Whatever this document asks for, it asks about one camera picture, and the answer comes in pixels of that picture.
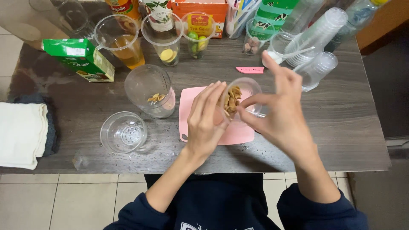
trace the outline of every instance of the gray cloth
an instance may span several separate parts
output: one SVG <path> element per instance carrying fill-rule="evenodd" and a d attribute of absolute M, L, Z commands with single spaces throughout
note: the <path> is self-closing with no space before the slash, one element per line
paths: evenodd
<path fill-rule="evenodd" d="M 54 126 L 54 107 L 52 106 L 51 100 L 41 96 L 39 93 L 31 95 L 22 95 L 17 97 L 13 103 L 21 104 L 45 104 L 47 106 L 47 121 L 48 121 L 48 132 L 47 132 L 47 141 L 45 142 L 45 149 L 43 156 L 49 156 L 57 152 L 57 131 Z"/>

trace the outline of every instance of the white towel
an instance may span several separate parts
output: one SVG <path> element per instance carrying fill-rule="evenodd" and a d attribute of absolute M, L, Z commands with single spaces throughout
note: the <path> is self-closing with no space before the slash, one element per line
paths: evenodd
<path fill-rule="evenodd" d="M 47 140 L 45 104 L 0 102 L 0 166 L 35 169 Z"/>

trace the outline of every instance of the sweatshirt sleeve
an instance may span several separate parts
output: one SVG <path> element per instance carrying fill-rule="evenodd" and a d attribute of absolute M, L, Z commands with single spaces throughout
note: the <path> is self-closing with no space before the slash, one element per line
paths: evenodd
<path fill-rule="evenodd" d="M 118 221 L 104 230 L 163 230 L 169 220 L 169 215 L 153 209 L 145 194 L 141 193 L 119 211 Z"/>
<path fill-rule="evenodd" d="M 365 214 L 356 210 L 340 190 L 341 198 L 329 204 L 310 201 L 292 184 L 286 189 L 278 203 L 277 209 L 285 229 L 309 230 L 367 230 Z"/>

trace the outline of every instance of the dark wood grain table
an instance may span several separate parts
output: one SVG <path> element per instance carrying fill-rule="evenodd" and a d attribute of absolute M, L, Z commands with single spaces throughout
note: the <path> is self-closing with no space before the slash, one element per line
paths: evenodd
<path fill-rule="evenodd" d="M 243 37 L 212 39 L 201 60 L 189 56 L 182 38 L 180 62 L 171 68 L 161 63 L 149 43 L 143 41 L 142 45 L 146 63 L 164 68 L 171 76 L 177 102 L 175 112 L 166 119 L 152 118 L 128 100 L 124 80 L 129 69 L 117 68 L 113 83 L 89 83 L 48 54 L 24 45 L 9 98 L 34 92 L 52 98 L 61 142 L 58 153 L 39 158 L 35 170 L 0 168 L 0 173 L 162 173 L 185 145 L 178 130 L 179 99 L 184 88 L 251 77 L 263 92 L 274 92 L 274 76 L 268 71 L 251 75 L 235 70 L 236 66 L 262 66 L 259 55 L 241 52 Z M 301 99 L 319 154 L 328 171 L 387 170 L 390 159 L 355 38 L 342 44 L 335 54 L 339 65 Z M 149 128 L 146 143 L 136 152 L 113 154 L 101 146 L 102 123 L 119 111 L 138 114 Z M 294 171 L 294 165 L 258 133 L 249 143 L 218 146 L 197 170 L 277 171 Z"/>

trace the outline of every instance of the person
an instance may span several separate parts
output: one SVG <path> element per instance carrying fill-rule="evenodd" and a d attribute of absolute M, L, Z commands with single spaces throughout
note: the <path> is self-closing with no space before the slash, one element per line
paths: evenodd
<path fill-rule="evenodd" d="M 298 183 L 281 195 L 277 209 L 287 230 L 367 229 L 367 220 L 331 180 L 318 155 L 301 110 L 301 76 L 279 66 L 264 51 L 275 76 L 275 94 L 257 94 L 241 102 L 241 120 L 294 162 Z M 213 124 L 215 107 L 226 87 L 216 82 L 193 101 L 186 146 L 163 175 L 146 175 L 148 190 L 119 211 L 105 230 L 278 230 L 267 217 L 263 174 L 192 175 L 213 153 L 227 123 Z M 245 108 L 268 106 L 265 118 Z"/>

